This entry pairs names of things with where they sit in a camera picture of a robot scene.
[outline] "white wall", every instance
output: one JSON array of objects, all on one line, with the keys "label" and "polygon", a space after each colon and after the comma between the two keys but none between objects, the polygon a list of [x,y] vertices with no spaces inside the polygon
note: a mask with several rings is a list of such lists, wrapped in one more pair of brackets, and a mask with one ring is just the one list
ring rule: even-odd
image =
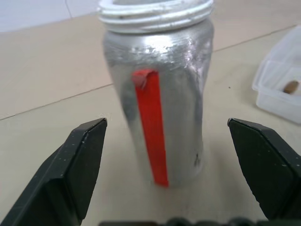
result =
[{"label": "white wall", "polygon": [[57,22],[96,11],[98,0],[0,0],[0,32]]}]

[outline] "white bottle cap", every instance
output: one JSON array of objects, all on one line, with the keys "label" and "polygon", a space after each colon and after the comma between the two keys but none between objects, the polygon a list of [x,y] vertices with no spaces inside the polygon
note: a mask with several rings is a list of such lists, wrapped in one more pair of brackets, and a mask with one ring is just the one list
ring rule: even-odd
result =
[{"label": "white bottle cap", "polygon": [[214,0],[101,0],[99,18],[118,33],[149,33],[201,22]]}]

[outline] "clear plastic box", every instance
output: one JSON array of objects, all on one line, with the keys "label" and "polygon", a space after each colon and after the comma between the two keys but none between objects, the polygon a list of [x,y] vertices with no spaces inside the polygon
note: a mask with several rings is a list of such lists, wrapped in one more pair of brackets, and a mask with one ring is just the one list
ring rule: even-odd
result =
[{"label": "clear plastic box", "polygon": [[301,124],[301,84],[293,94],[283,92],[291,81],[301,82],[301,26],[272,49],[253,82],[259,108]]}]

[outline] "aluminum bottle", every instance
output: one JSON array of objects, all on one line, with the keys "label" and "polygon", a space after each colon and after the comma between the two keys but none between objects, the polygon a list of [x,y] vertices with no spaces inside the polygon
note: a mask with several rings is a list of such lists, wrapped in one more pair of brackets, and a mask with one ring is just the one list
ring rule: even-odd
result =
[{"label": "aluminum bottle", "polygon": [[141,171],[162,186],[201,170],[212,7],[212,0],[100,2],[104,54]]}]

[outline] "red strip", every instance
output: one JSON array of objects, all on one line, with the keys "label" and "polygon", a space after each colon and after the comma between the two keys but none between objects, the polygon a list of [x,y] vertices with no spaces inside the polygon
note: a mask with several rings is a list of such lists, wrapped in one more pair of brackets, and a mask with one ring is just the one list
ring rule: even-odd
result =
[{"label": "red strip", "polygon": [[150,166],[157,184],[168,186],[163,133],[159,74],[153,70],[136,71],[132,77],[142,121]]}]

